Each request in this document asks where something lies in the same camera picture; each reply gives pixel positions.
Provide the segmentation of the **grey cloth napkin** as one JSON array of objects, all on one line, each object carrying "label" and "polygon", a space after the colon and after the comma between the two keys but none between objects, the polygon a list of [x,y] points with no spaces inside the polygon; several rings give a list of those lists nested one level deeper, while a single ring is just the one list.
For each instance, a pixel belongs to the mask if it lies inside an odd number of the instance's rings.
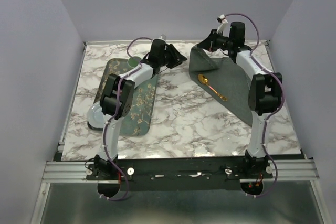
[{"label": "grey cloth napkin", "polygon": [[[250,78],[244,70],[228,57],[210,57],[203,49],[193,46],[190,51],[188,73],[191,80],[209,93],[240,120],[252,126],[253,117],[248,106]],[[198,75],[203,74],[209,85],[222,94],[221,99],[208,86],[201,84]]]}]

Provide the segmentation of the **gold spoon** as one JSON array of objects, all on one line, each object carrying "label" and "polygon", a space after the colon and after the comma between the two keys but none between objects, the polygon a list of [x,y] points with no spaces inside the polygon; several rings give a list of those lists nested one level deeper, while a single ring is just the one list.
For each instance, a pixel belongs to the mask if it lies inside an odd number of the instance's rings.
[{"label": "gold spoon", "polygon": [[198,81],[207,86],[208,88],[210,88],[215,94],[217,94],[223,101],[227,101],[227,98],[222,95],[221,93],[219,93],[216,89],[214,89],[209,83],[208,83],[208,79],[203,75],[203,74],[198,74],[197,75]]}]

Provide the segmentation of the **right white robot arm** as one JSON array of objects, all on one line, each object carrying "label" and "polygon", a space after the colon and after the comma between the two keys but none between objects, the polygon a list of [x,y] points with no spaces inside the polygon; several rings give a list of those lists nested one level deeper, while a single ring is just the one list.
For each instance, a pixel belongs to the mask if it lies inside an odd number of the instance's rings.
[{"label": "right white robot arm", "polygon": [[270,118],[281,110],[283,102],[282,75],[263,66],[253,56],[253,49],[245,45],[245,24],[233,22],[229,36],[223,29],[212,29],[207,38],[197,44],[198,48],[214,52],[228,51],[233,63],[240,66],[251,80],[247,103],[252,112],[251,138],[243,163],[242,173],[249,178],[266,170],[270,160],[267,152]]}]

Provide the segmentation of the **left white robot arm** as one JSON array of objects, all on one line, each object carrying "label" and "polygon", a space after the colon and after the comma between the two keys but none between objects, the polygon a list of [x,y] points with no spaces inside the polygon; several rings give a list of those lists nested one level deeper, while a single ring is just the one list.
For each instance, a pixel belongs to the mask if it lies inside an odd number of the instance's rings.
[{"label": "left white robot arm", "polygon": [[99,102],[104,119],[101,151],[93,160],[94,168],[104,179],[112,179],[122,172],[116,165],[118,139],[122,121],[131,109],[135,88],[156,76],[161,67],[173,69],[186,60],[172,44],[158,38],[152,40],[150,51],[136,60],[135,68],[120,76],[108,76]]}]

